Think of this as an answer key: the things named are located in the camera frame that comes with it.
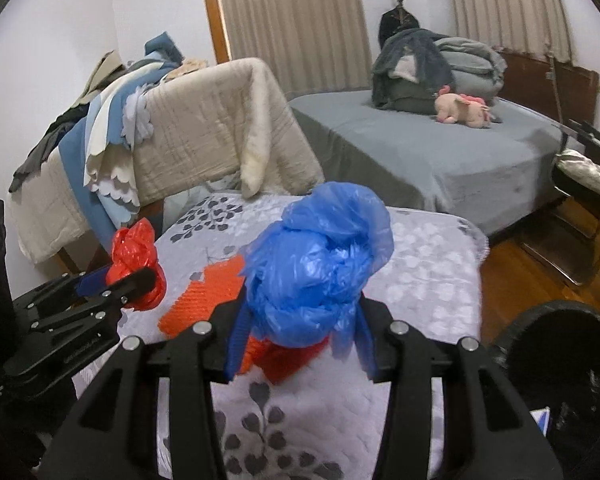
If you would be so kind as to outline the red knotted plastic bag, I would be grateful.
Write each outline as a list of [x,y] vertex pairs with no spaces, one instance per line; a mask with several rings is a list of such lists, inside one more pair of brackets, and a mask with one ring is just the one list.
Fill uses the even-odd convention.
[[112,239],[111,266],[105,278],[108,286],[143,268],[155,273],[154,287],[132,302],[131,308],[135,311],[155,309],[166,294],[166,276],[158,260],[155,241],[154,227],[147,218],[138,220],[130,228],[117,230]]

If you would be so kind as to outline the white blue alcohol pads box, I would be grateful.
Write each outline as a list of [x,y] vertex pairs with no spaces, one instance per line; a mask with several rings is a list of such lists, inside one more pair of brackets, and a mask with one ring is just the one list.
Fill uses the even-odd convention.
[[541,430],[542,435],[546,436],[548,426],[550,426],[550,408],[547,406],[546,408],[532,410],[530,414],[538,425],[539,430]]

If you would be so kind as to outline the orange foam net sleeve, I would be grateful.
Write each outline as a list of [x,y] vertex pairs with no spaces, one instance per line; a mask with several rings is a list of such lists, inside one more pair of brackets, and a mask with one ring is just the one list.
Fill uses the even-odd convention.
[[208,264],[202,271],[202,278],[191,281],[170,310],[160,318],[160,332],[174,338],[196,322],[207,321],[218,304],[236,299],[244,284],[240,275],[244,264],[241,255]]

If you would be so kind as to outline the blue plastic bag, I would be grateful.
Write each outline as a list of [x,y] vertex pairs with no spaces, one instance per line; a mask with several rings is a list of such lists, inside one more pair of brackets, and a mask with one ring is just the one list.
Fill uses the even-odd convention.
[[288,204],[242,248],[243,334],[228,347],[226,374],[242,365],[249,336],[291,349],[328,341],[346,360],[363,288],[393,251],[389,211],[365,186],[326,182]]

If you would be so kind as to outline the black lined trash bin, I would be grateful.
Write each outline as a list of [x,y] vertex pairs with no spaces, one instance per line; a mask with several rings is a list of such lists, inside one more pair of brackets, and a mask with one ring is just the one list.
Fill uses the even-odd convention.
[[546,408],[545,437],[567,479],[600,479],[600,314],[553,300],[522,312],[489,347],[529,410]]

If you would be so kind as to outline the blue white scalloped blanket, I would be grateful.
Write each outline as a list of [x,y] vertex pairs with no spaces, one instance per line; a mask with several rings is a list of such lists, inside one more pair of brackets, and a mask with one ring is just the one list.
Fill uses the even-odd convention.
[[125,67],[112,54],[114,70],[87,93],[81,118],[59,142],[69,184],[88,226],[103,248],[117,229],[129,226],[140,212],[134,150],[152,137],[147,92],[172,70],[183,55],[163,32],[145,44],[145,55]]

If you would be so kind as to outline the beige quilt on rack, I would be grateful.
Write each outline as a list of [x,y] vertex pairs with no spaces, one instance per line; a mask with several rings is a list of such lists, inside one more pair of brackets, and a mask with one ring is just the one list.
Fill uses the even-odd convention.
[[[324,180],[283,90],[260,58],[175,78],[149,90],[146,100],[154,133],[133,154],[143,206],[234,172],[245,198],[303,195]],[[84,214],[58,150],[7,203],[20,250],[33,263],[97,226]]]

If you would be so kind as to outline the bed with grey sheet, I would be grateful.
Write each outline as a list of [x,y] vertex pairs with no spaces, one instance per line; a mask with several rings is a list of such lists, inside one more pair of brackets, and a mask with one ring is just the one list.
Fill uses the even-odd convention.
[[557,124],[519,104],[496,102],[498,122],[486,129],[378,110],[367,91],[289,106],[326,180],[367,186],[388,206],[454,214],[494,235],[558,200]]

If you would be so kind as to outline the black cantilever chair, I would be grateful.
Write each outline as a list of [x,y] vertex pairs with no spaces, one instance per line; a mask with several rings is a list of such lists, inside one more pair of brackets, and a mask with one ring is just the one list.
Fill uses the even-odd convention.
[[550,166],[550,183],[560,195],[520,233],[521,248],[555,271],[572,288],[590,284],[600,270],[600,195],[566,177],[556,156],[566,148],[600,165],[600,130],[587,122],[558,122],[562,138]]

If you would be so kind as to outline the left beige curtain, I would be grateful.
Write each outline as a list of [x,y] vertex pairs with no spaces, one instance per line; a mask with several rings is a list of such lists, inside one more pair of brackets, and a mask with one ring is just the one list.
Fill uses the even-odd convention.
[[221,0],[230,57],[260,58],[288,99],[370,86],[362,0]]

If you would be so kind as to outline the pink plush pig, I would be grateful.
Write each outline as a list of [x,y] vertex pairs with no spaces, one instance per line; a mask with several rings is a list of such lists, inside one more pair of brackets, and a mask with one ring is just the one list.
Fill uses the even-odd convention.
[[442,124],[461,124],[476,129],[491,125],[490,107],[483,99],[454,93],[449,86],[438,91],[434,109],[437,122]]

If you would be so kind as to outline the dark wooden headboard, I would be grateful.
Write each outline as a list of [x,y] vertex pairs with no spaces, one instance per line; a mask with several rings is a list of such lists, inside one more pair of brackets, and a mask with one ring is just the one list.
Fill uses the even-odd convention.
[[507,63],[498,96],[535,110],[558,122],[594,125],[600,75],[595,70],[509,50],[500,51]]

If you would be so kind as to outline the pile of folded grey blankets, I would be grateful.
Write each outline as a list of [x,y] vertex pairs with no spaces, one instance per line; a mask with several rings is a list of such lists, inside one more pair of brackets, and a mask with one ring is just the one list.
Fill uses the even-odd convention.
[[[504,58],[485,44],[462,37],[441,39],[437,45],[451,65],[456,92],[481,98],[486,104],[492,105],[504,87],[507,68]],[[389,110],[434,114],[434,96],[429,99],[416,96],[407,82],[399,82],[391,96],[393,101],[388,106]]]

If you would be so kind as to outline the dark teal fleece jacket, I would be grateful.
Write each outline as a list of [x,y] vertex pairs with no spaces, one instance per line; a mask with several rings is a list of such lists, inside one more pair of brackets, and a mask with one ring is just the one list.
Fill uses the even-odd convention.
[[443,87],[454,90],[451,65],[437,42],[445,35],[424,28],[409,28],[391,36],[381,48],[372,67],[372,102],[378,108],[393,101],[391,92],[407,82],[416,96],[432,98]]

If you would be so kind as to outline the right beige curtain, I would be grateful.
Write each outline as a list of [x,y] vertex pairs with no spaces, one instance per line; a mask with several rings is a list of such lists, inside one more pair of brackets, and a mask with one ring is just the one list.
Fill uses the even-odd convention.
[[490,47],[570,63],[573,47],[562,0],[452,0],[457,33]]

